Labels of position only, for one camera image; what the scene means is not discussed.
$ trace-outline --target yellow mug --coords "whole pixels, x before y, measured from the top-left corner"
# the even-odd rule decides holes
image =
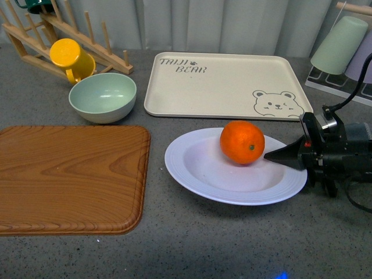
[[[66,72],[72,84],[94,74],[94,58],[72,39],[56,41],[51,47],[50,57],[54,65]]]

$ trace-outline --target black cable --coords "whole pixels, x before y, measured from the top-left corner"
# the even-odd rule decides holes
[[[372,214],[372,208],[368,208],[368,207],[366,207],[366,206],[364,206],[364,205],[361,205],[361,204],[359,204],[359,203],[357,203],[356,201],[354,201],[354,199],[352,199],[352,197],[350,196],[350,193],[349,193],[349,191],[350,191],[350,184],[351,184],[351,182],[352,182],[352,177],[349,177],[349,178],[347,178],[345,181],[344,181],[344,183],[345,183],[345,193],[346,193],[346,196],[348,197],[348,200],[349,200],[349,202],[353,205],[353,206],[355,206],[356,208],[358,208],[358,209],[360,209],[360,210],[362,210],[362,211],[365,211],[365,212],[368,212],[368,213],[371,213]]]
[[[363,84],[363,81],[364,81],[364,78],[366,77],[366,73],[371,63],[371,60],[372,60],[372,53],[369,54],[369,56],[366,58],[366,60],[363,63],[362,70],[360,72],[360,76],[359,76],[359,79],[358,79],[358,82],[356,84],[354,91],[342,103],[338,103],[337,105],[328,107],[330,112],[335,112],[336,110],[339,110],[340,108],[344,107],[347,103],[349,103],[355,97],[355,95],[358,93],[358,91],[360,90],[360,87]]]

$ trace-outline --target dark green mug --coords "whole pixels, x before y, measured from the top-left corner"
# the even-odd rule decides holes
[[[48,13],[54,11],[52,2],[50,0],[24,0],[26,4],[24,6],[19,5],[18,0],[15,0],[18,7],[28,10],[30,13],[39,14],[42,12],[41,6],[43,5]]]

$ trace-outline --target bowl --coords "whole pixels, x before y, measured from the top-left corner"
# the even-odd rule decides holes
[[[86,120],[106,124],[127,116],[136,96],[137,86],[131,78],[123,74],[102,73],[75,84],[69,102]]]

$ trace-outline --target wooden dish rack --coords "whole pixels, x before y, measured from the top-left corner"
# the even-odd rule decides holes
[[[88,26],[89,37],[79,32],[68,0],[65,0],[64,2],[70,20],[72,22],[71,25],[63,21],[56,1],[51,0],[55,15],[48,13],[46,9],[42,7],[42,12],[39,14],[41,21],[35,23],[31,19],[31,16],[26,13],[25,17],[30,25],[28,27],[23,26],[9,0],[5,0],[5,2],[12,16],[14,17],[17,26],[13,25],[9,21],[9,19],[5,16],[4,12],[0,8],[0,15],[5,21],[2,26],[4,27],[5,32],[7,33],[11,43],[17,50],[19,56],[26,63],[48,71],[49,73],[52,73],[58,77],[67,79],[64,72],[62,72],[60,68],[51,63],[51,59],[49,57],[50,47],[48,47],[43,42],[38,31],[38,28],[40,28],[41,31],[44,33],[44,36],[49,41],[50,45],[53,45],[58,40],[57,34],[54,29],[57,28],[72,39],[76,40],[79,44],[87,48],[87,52],[93,56],[95,61],[98,64],[105,66],[105,68],[99,73],[106,73],[112,69],[115,69],[124,74],[130,74],[133,71],[133,65],[130,65],[129,63],[127,51],[123,51],[123,59],[119,58],[112,52],[105,22],[102,22],[102,31],[105,37],[106,48],[97,44],[97,42],[95,41],[89,13],[87,11],[84,12],[84,15]],[[34,37],[28,34],[29,31],[32,31],[34,33]],[[30,55],[27,52],[25,45],[35,50],[37,54]]]

